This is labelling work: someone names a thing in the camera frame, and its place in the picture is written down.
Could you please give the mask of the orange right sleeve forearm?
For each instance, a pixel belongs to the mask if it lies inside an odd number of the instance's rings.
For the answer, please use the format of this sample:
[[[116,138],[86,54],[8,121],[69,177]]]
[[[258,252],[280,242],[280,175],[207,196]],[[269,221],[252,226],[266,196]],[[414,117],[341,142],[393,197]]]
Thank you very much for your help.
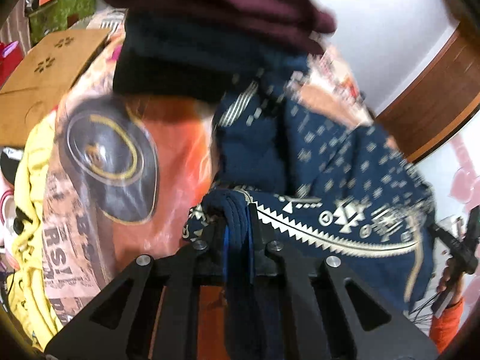
[[[432,318],[429,338],[434,342],[439,353],[448,347],[457,334],[463,310],[464,298],[462,297],[455,305],[448,306],[439,318]]]

